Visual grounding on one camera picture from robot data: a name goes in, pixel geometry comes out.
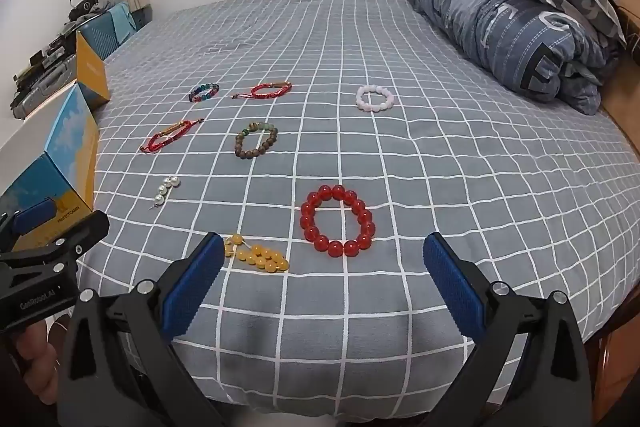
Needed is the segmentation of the person left hand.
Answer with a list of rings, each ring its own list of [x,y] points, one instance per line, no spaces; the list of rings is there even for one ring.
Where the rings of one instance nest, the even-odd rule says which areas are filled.
[[[51,405],[58,399],[58,356],[48,341],[47,323],[32,324],[14,338],[14,346],[29,364],[24,374],[28,389],[44,404]]]

